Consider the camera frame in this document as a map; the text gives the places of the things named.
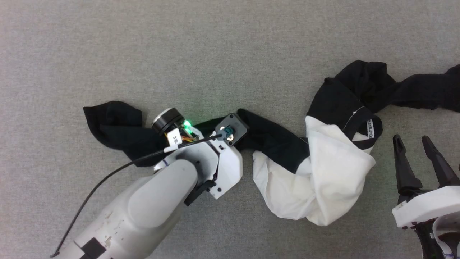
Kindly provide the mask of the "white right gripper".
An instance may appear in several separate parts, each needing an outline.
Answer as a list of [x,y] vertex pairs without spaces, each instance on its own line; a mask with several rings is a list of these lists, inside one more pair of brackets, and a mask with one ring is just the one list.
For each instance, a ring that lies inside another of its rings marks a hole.
[[[398,228],[411,227],[413,223],[426,222],[460,211],[460,178],[432,143],[429,136],[422,136],[421,141],[441,188],[418,195],[410,201],[403,201],[393,208],[392,213]],[[421,181],[414,175],[406,151],[401,136],[394,135],[393,153],[396,184],[400,195],[409,195],[423,187]]]

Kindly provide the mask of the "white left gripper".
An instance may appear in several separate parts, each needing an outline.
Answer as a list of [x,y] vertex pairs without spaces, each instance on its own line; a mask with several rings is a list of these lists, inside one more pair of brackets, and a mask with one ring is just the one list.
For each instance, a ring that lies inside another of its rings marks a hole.
[[179,148],[166,156],[155,165],[155,169],[169,166],[178,159],[188,160],[197,169],[197,185],[189,193],[187,200],[195,200],[204,191],[209,192],[214,199],[234,187],[243,177],[243,158],[234,146],[228,146],[218,140],[215,127],[223,119],[211,124],[211,132],[206,133],[198,126],[193,126],[175,108],[168,108],[160,113],[152,122],[151,128],[160,136],[175,128],[179,128],[183,144],[190,146]]

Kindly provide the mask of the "black and white shirt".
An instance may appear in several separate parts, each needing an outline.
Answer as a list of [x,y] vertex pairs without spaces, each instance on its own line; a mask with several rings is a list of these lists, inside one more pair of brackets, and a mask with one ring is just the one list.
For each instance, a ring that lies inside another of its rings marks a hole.
[[[235,147],[240,154],[253,152],[253,181],[272,213],[327,226],[361,195],[375,165],[371,150],[383,133],[376,113],[388,105],[460,113],[460,64],[444,74],[416,74],[397,82],[385,63],[356,60],[324,80],[306,113],[304,138],[239,109],[235,114],[249,131]],[[85,107],[84,113],[98,141],[131,159],[115,172],[132,164],[155,170],[103,208],[89,229],[148,234],[173,227],[194,201],[187,200],[197,185],[194,164],[178,159],[155,169],[172,153],[163,151],[168,141],[153,128],[145,128],[142,112],[125,102]]]

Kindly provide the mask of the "grey fabric sofa cushion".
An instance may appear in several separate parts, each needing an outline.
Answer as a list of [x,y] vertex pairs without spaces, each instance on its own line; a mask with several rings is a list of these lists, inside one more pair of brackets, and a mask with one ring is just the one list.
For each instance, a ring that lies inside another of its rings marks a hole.
[[[94,186],[129,162],[85,106],[119,100],[150,124],[252,111],[305,136],[317,90],[355,60],[396,81],[460,64],[460,0],[0,0],[0,259],[50,259]],[[387,106],[363,193],[327,227],[278,218],[252,179],[186,208],[149,259],[420,259],[396,226],[392,137],[425,188],[421,137],[460,164],[460,113]]]

